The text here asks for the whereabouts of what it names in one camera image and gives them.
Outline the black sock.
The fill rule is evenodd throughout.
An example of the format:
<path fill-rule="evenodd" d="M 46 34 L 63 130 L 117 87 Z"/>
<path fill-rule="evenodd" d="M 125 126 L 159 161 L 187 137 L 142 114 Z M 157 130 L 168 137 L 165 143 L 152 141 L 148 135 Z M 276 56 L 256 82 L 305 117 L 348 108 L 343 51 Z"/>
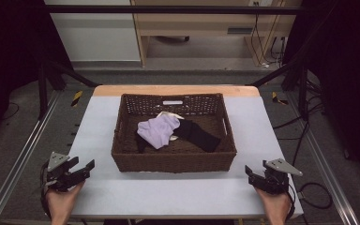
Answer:
<path fill-rule="evenodd" d="M 184 139 L 201 148 L 204 152 L 212 153 L 220 144 L 220 138 L 204 131 L 193 121 L 180 119 L 180 126 L 173 131 L 173 135 Z"/>

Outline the light wooden desk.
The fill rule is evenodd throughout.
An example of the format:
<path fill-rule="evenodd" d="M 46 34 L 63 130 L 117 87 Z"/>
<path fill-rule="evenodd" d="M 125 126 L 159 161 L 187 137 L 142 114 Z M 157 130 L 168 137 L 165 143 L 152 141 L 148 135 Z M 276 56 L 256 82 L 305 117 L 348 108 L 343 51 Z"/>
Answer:
<path fill-rule="evenodd" d="M 302 0 L 129 0 L 132 6 L 299 7 Z M 134 14 L 141 60 L 151 37 L 243 37 L 256 66 L 267 65 L 275 38 L 290 34 L 293 15 Z"/>

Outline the lavender cloth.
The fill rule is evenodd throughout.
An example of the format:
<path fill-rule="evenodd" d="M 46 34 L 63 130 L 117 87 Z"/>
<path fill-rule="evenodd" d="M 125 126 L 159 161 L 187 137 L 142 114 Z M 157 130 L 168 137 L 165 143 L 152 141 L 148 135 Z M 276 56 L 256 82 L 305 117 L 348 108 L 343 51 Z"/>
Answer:
<path fill-rule="evenodd" d="M 173 131 L 180 127 L 180 121 L 173 115 L 163 114 L 147 121 L 139 122 L 137 133 L 155 149 L 169 144 Z"/>

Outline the brown wicker basket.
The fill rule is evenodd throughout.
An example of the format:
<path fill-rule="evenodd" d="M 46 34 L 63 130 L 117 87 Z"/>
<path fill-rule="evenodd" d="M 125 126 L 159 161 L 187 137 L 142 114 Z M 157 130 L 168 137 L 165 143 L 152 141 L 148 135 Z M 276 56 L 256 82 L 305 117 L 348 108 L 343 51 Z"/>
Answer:
<path fill-rule="evenodd" d="M 220 144 L 208 153 L 176 136 L 175 141 L 158 150 L 149 144 L 139 153 L 135 140 L 138 123 L 155 118 L 162 111 L 177 113 L 195 122 L 220 138 Z M 226 172 L 235 156 L 233 131 L 220 93 L 121 96 L 112 142 L 112 158 L 121 172 Z"/>

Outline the yellow black tape marker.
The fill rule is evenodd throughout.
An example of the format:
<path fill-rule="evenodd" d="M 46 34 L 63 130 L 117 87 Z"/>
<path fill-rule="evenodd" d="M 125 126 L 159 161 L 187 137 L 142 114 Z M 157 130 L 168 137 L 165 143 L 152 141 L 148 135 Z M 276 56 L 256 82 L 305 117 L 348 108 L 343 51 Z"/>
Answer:
<path fill-rule="evenodd" d="M 83 94 L 83 91 L 76 92 L 76 94 L 74 95 L 74 98 L 72 99 L 72 102 L 70 104 L 71 107 L 77 106 L 82 94 Z"/>
<path fill-rule="evenodd" d="M 288 105 L 289 104 L 289 102 L 287 100 L 279 99 L 276 92 L 272 92 L 272 101 L 274 103 L 278 103 L 278 104 L 281 104 L 281 105 Z"/>

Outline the small black cloth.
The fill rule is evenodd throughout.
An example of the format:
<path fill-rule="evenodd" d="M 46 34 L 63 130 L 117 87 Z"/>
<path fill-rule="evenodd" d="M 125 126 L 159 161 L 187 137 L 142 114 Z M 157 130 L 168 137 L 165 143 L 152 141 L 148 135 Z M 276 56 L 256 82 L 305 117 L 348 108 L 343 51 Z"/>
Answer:
<path fill-rule="evenodd" d="M 135 140 L 139 153 L 143 153 L 145 148 L 149 146 L 149 142 L 147 142 L 144 138 L 142 138 L 138 133 L 135 134 Z"/>

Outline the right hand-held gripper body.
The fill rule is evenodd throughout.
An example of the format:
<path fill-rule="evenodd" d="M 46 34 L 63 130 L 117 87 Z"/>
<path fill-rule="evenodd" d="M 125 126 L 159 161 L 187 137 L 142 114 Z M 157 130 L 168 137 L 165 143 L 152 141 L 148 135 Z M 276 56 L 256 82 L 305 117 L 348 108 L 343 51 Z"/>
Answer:
<path fill-rule="evenodd" d="M 303 173 L 283 158 L 266 162 L 264 176 L 256 174 L 255 188 L 269 194 L 278 195 L 289 191 L 289 175 L 302 176 Z"/>

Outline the white cabinet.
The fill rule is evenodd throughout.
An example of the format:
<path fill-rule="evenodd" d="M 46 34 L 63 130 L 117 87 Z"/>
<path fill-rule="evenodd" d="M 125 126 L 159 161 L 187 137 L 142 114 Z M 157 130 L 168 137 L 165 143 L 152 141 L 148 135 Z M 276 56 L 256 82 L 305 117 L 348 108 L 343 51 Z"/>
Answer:
<path fill-rule="evenodd" d="M 53 13 L 72 62 L 141 61 L 132 14 Z"/>

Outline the cream cloth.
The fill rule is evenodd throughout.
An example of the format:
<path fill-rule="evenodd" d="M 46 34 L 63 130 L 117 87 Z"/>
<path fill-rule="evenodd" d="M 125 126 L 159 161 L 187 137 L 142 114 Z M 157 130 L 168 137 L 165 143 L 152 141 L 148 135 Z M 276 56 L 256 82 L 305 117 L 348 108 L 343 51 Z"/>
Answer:
<path fill-rule="evenodd" d="M 160 113 L 157 115 L 157 117 L 160 117 L 160 116 L 162 116 L 162 115 L 173 116 L 173 117 L 176 117 L 177 119 L 185 119 L 183 116 L 181 116 L 181 115 L 179 115 L 179 114 L 177 114 L 177 113 L 164 112 L 164 111 L 160 112 Z"/>

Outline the person's left hand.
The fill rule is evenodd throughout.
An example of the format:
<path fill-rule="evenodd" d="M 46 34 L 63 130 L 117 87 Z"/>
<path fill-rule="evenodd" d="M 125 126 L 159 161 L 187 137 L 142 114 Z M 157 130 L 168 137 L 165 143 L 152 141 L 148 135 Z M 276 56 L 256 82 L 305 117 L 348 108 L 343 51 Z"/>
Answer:
<path fill-rule="evenodd" d="M 49 189 L 46 194 L 49 210 L 52 218 L 68 218 L 74 208 L 77 196 L 83 188 L 84 182 L 76 185 L 70 191 L 60 192 Z"/>

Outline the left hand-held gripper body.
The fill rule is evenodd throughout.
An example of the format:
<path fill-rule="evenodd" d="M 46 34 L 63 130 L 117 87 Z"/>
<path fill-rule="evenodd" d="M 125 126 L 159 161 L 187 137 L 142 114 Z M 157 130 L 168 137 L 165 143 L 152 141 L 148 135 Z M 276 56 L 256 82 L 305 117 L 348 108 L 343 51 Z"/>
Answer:
<path fill-rule="evenodd" d="M 40 185 L 43 192 L 49 188 L 67 192 L 84 181 L 73 177 L 74 172 L 64 170 L 64 163 L 69 159 L 71 159 L 69 156 L 51 153 L 50 158 L 41 167 Z"/>

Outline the aluminium floor rail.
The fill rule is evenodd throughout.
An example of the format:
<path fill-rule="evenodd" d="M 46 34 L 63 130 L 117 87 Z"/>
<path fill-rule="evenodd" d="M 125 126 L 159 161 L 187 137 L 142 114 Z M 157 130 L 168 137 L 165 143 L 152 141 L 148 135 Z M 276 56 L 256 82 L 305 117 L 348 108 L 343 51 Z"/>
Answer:
<path fill-rule="evenodd" d="M 307 97 L 307 119 L 309 128 L 306 131 L 305 138 L 309 147 L 312 158 L 320 172 L 322 180 L 332 196 L 333 204 L 337 209 L 337 213 L 340 216 L 344 225 L 360 225 L 360 222 L 346 197 L 346 194 L 339 183 L 338 179 L 329 162 L 326 160 L 321 147 L 318 144 L 317 139 L 311 130 L 310 117 L 316 110 L 320 110 L 323 107 L 317 96 Z"/>
<path fill-rule="evenodd" d="M 40 119 L 37 120 L 31 134 L 22 148 L 21 153 L 18 155 L 16 161 L 11 167 L 5 182 L 0 187 L 0 215 L 2 214 L 13 189 L 16 187 L 29 158 L 32 156 L 34 149 L 36 148 L 38 141 L 56 108 L 57 101 L 61 96 L 62 93 L 59 91 L 52 92 L 47 111 Z"/>

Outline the person's right hand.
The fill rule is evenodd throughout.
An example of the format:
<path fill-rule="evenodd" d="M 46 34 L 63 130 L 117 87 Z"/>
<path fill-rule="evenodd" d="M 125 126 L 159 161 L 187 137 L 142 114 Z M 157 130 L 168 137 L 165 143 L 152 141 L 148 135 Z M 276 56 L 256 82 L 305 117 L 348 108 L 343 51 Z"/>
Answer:
<path fill-rule="evenodd" d="M 273 195 L 255 188 L 260 196 L 267 218 L 283 218 L 286 220 L 291 209 L 291 200 L 287 194 Z"/>

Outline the black curtain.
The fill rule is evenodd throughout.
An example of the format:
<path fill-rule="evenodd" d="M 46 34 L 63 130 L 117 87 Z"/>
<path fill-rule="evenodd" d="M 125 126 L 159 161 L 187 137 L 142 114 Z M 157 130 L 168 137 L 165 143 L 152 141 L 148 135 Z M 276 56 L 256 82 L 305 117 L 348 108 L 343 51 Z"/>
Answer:
<path fill-rule="evenodd" d="M 44 0 L 0 0 L 0 121 L 11 92 L 38 79 L 40 62 L 30 45 L 41 47 L 50 60 L 72 67 Z"/>
<path fill-rule="evenodd" d="M 308 53 L 340 137 L 360 162 L 360 0 L 302 0 L 328 18 Z"/>

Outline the black horizontal frame bar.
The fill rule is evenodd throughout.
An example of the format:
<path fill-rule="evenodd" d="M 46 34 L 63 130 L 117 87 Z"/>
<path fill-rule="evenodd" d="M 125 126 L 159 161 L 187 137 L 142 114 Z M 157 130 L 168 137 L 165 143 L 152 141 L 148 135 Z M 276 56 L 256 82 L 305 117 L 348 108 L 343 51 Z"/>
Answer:
<path fill-rule="evenodd" d="M 47 5 L 50 13 L 137 13 L 137 14 L 260 14 L 298 15 L 305 7 L 214 7 L 214 6 L 87 6 Z"/>

